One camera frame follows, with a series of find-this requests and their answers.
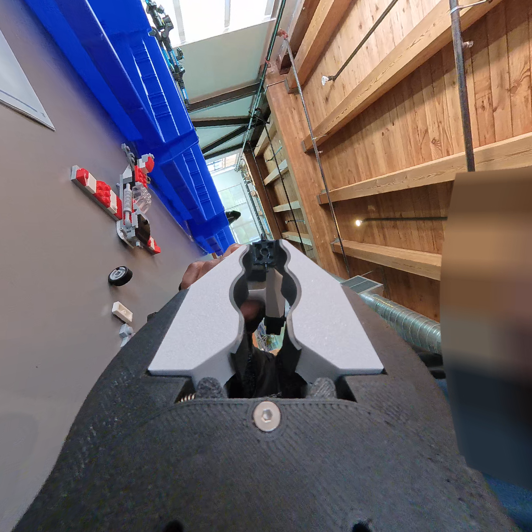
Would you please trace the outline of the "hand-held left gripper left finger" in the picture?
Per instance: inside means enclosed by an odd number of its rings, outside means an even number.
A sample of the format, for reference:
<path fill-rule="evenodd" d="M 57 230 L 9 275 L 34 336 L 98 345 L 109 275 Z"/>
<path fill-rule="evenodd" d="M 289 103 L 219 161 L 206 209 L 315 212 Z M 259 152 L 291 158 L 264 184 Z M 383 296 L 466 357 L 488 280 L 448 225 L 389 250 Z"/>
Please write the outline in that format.
<path fill-rule="evenodd" d="M 246 256 L 250 245 L 228 254 L 185 289 L 185 296 L 149 364 L 152 376 L 205 377 L 226 384 L 244 380 L 255 329 L 255 301 L 249 299 Z"/>

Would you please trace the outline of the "person's right hand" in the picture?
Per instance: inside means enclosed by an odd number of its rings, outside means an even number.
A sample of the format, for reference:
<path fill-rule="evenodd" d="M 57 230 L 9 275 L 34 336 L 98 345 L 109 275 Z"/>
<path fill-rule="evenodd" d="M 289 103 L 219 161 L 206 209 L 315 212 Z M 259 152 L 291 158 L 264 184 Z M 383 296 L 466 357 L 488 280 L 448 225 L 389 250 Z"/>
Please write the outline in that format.
<path fill-rule="evenodd" d="M 189 289 L 192 284 L 205 276 L 215 266 L 220 264 L 225 258 L 229 257 L 236 250 L 243 247 L 241 244 L 232 244 L 223 253 L 222 257 L 211 259 L 209 261 L 196 261 L 190 263 L 183 274 L 181 283 L 179 284 L 179 291 Z M 259 323 L 265 316 L 265 305 L 261 301 L 248 299 L 240 306 L 240 311 L 245 322 L 245 330 L 248 333 L 254 333 L 258 328 Z"/>

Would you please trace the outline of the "silver ventilation duct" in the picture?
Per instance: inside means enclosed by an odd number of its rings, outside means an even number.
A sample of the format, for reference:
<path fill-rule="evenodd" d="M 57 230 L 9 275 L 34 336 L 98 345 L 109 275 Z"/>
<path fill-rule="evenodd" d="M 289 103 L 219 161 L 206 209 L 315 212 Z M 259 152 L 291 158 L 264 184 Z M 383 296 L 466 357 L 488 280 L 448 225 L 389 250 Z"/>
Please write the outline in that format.
<path fill-rule="evenodd" d="M 358 294 L 407 343 L 428 353 L 442 355 L 440 323 L 384 297 L 382 283 L 364 276 L 336 279 Z"/>

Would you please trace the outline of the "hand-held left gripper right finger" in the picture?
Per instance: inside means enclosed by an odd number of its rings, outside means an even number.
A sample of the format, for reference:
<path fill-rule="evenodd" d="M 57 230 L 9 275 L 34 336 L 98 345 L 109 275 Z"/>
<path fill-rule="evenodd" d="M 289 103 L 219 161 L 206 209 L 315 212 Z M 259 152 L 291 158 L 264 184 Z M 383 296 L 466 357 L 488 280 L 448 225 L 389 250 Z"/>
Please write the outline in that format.
<path fill-rule="evenodd" d="M 279 245 L 286 255 L 287 332 L 300 352 L 295 372 L 307 383 L 381 374 L 384 366 L 341 283 L 288 241 Z"/>

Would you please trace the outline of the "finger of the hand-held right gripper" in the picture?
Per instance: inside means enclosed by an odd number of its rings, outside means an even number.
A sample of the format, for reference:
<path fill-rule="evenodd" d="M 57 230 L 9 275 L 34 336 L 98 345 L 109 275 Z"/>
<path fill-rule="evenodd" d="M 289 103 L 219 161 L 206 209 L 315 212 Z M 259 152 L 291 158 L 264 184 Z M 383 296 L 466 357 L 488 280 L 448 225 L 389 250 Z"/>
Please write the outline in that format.
<path fill-rule="evenodd" d="M 282 295 L 282 279 L 248 282 L 249 299 L 265 306 L 263 319 L 266 334 L 281 334 L 286 322 L 286 299 Z"/>

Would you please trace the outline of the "person's legs in jeans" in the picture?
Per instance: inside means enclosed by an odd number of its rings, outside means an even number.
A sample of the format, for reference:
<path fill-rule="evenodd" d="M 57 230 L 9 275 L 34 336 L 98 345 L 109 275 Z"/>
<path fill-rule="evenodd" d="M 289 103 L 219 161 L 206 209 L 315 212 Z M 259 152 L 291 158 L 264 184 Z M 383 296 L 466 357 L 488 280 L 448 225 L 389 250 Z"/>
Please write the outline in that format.
<path fill-rule="evenodd" d="M 531 531 L 531 490 L 484 475 L 509 517 L 522 531 Z"/>

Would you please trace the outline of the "red white toy brick airplane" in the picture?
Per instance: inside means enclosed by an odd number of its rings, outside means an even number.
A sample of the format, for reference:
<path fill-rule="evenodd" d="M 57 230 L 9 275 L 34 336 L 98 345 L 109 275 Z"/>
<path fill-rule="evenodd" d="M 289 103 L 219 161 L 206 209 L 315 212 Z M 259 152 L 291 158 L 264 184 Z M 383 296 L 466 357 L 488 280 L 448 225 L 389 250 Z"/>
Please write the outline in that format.
<path fill-rule="evenodd" d="M 115 187 L 97 180 L 89 170 L 74 165 L 70 180 L 116 223 L 118 238 L 132 249 L 145 249 L 151 255 L 161 248 L 151 234 L 147 211 L 152 202 L 150 176 L 155 166 L 154 156 L 136 157 L 126 144 L 121 145 L 128 165 Z"/>

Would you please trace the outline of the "white instruction booklet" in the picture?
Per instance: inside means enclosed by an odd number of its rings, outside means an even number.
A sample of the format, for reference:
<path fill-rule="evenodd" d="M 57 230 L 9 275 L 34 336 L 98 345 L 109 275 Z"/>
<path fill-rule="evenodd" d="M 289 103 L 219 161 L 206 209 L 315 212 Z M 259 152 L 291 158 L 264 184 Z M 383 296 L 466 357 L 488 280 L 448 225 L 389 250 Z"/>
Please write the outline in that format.
<path fill-rule="evenodd" d="M 1 33 L 1 103 L 54 131 L 42 103 Z"/>

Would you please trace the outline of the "blue plastic bin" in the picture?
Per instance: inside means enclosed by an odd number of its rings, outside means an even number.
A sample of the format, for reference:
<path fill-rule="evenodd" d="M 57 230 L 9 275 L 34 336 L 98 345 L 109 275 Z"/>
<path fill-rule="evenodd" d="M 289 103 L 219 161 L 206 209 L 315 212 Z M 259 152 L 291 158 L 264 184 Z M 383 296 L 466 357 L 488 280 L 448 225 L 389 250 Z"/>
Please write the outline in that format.
<path fill-rule="evenodd" d="M 156 120 L 88 1 L 26 1 L 126 140 L 163 146 Z"/>
<path fill-rule="evenodd" d="M 191 235 L 206 250 L 223 255 L 234 243 L 213 179 L 199 147 L 180 92 L 154 37 L 138 31 L 128 37 L 140 79 L 153 112 L 156 132 L 145 134 L 139 146 L 155 156 L 156 181 L 172 208 L 189 225 Z"/>

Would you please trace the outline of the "grey desk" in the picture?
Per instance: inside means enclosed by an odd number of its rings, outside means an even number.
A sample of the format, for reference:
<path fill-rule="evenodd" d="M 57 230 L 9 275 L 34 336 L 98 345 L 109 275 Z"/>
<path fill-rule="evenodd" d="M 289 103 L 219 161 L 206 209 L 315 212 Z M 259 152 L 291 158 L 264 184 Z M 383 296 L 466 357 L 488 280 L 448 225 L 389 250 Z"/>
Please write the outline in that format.
<path fill-rule="evenodd" d="M 1 1 L 1 30 L 55 127 L 1 105 L 1 531 L 11 531 L 120 349 L 112 304 L 140 329 L 202 253 L 157 197 L 148 217 L 161 254 L 123 245 L 70 181 L 78 165 L 115 186 L 122 134 L 26 3 Z M 132 279 L 110 286 L 121 265 Z"/>

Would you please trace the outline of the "small grey toy piece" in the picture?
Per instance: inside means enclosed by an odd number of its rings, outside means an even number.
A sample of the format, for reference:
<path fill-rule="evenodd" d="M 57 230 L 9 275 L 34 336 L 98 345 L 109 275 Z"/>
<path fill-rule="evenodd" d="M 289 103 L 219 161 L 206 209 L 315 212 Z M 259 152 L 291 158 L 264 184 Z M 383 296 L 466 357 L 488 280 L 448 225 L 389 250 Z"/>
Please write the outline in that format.
<path fill-rule="evenodd" d="M 277 264 L 278 241 L 261 239 L 251 244 L 252 263 L 254 268 L 268 270 Z"/>

